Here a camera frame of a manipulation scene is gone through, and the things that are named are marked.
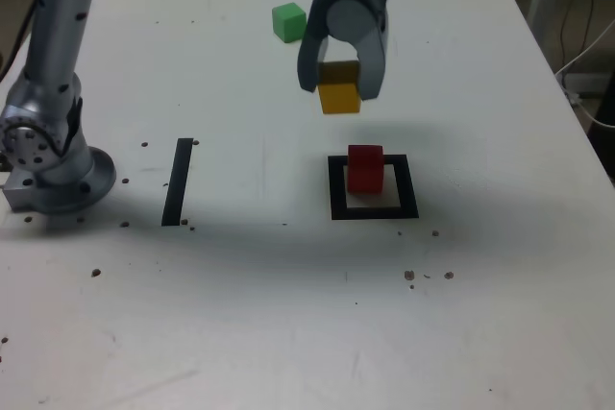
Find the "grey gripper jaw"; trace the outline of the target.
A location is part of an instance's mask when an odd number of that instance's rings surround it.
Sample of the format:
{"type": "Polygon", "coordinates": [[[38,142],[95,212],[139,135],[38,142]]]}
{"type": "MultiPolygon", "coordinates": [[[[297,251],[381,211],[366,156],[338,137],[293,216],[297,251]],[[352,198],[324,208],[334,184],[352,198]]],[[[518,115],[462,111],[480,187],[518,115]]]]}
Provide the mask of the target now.
{"type": "Polygon", "coordinates": [[[373,7],[359,0],[338,0],[327,13],[329,35],[357,52],[357,89],[364,101],[379,96],[386,67],[388,13],[380,2],[373,7]]]}
{"type": "Polygon", "coordinates": [[[302,90],[313,92],[319,82],[319,61],[324,56],[329,37],[327,13],[334,0],[312,0],[307,26],[297,61],[297,74],[302,90]]]}

